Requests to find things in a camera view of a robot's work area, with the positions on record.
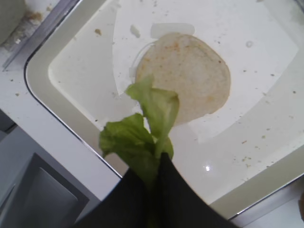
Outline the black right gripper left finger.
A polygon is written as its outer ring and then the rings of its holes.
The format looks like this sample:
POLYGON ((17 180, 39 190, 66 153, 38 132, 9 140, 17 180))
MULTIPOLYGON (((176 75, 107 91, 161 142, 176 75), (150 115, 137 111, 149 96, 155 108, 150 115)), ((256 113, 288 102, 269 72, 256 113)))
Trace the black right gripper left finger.
POLYGON ((77 228, 148 228, 153 190, 129 169, 113 190, 87 215, 77 228))

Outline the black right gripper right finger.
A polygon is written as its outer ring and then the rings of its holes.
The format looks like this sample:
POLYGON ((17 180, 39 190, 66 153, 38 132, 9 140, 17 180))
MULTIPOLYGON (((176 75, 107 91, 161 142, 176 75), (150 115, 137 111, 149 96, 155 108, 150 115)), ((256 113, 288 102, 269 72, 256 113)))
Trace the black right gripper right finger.
POLYGON ((163 153, 156 181, 157 219, 161 228, 235 228, 207 205, 163 153))

